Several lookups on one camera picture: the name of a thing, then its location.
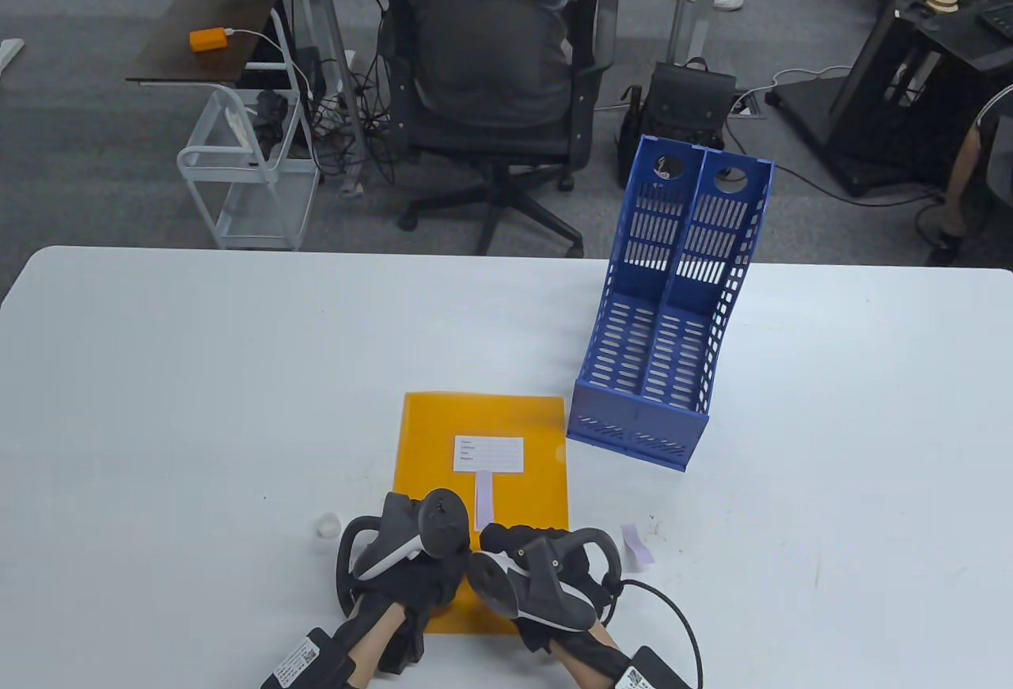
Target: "black stand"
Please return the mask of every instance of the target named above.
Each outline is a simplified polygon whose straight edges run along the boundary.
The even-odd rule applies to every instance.
[[[513,208],[521,212],[522,215],[529,216],[540,226],[547,227],[547,229],[566,238],[572,244],[566,255],[569,258],[581,258],[583,256],[583,237],[579,231],[572,229],[566,222],[562,222],[544,206],[528,197],[527,190],[541,185],[551,178],[558,179],[557,185],[560,190],[569,190],[573,187],[572,179],[566,168],[535,169],[535,171],[525,172],[524,175],[511,175],[510,167],[506,164],[492,164],[490,185],[472,185],[463,190],[444,194],[442,197],[416,199],[408,204],[408,209],[404,215],[401,215],[397,226],[410,232],[418,226],[419,212],[452,209],[485,202],[488,204],[488,209],[482,223],[482,232],[475,245],[476,255],[488,254],[489,245],[492,244],[492,235],[495,233],[499,218],[508,208]]]
[[[965,9],[973,2],[959,1]],[[912,137],[897,142],[916,126],[924,129],[924,123],[912,121],[925,111],[918,100],[909,105],[907,99],[912,79],[928,54],[955,56],[981,74],[1009,64],[1009,43],[981,30],[971,10],[934,15],[924,0],[892,0],[848,77],[778,85],[767,93],[767,103],[778,107],[852,197],[904,182],[920,167],[917,157],[925,155],[925,144],[933,143]],[[943,114],[938,119],[941,125],[952,122]]]
[[[847,79],[812,79],[778,85],[767,93],[767,103],[777,106],[788,125],[851,197],[864,197],[873,187],[897,185],[911,179],[904,168],[885,161],[862,160],[847,150],[834,150],[828,143],[833,136],[831,109]]]

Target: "yellow folder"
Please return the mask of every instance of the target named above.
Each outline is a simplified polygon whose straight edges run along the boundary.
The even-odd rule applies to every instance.
[[[503,526],[569,528],[563,400],[550,396],[409,393],[404,397],[394,490],[421,499],[449,488],[464,501],[475,531],[474,472],[454,471],[457,436],[524,439],[524,472],[492,476],[494,520]],[[434,616],[430,633],[516,633],[465,581],[454,603]]]

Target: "black shoe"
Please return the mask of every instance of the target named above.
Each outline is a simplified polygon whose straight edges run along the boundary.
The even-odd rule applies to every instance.
[[[962,237],[951,236],[948,233],[940,231],[939,241],[929,254],[929,261],[926,262],[926,266],[951,265],[957,258],[957,255],[959,255],[960,244],[962,243]]]

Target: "chair base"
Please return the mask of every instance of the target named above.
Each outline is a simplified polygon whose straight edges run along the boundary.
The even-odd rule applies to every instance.
[[[452,209],[457,206],[485,202],[488,204],[488,209],[485,212],[485,220],[482,222],[478,243],[475,245],[476,255],[488,254],[489,245],[492,244],[492,235],[495,234],[499,218],[508,208],[511,208],[521,212],[522,215],[527,215],[540,226],[566,238],[572,244],[566,252],[568,258],[581,258],[583,256],[583,237],[579,231],[528,197],[527,190],[541,185],[550,178],[558,178],[559,189],[572,189],[573,187],[572,178],[566,168],[535,169],[535,171],[525,172],[524,175],[511,175],[510,167],[506,167],[505,164],[495,164],[492,167],[491,183],[472,185],[463,190],[444,194],[442,197],[416,199],[408,204],[408,209],[398,219],[397,226],[410,232],[418,226],[419,212],[439,211],[439,209]]]

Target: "chair wheel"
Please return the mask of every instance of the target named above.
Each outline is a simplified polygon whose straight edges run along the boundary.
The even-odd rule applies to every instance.
[[[405,233],[411,233],[418,227],[418,212],[406,211],[404,215],[401,215],[397,220],[397,226],[400,227]]]

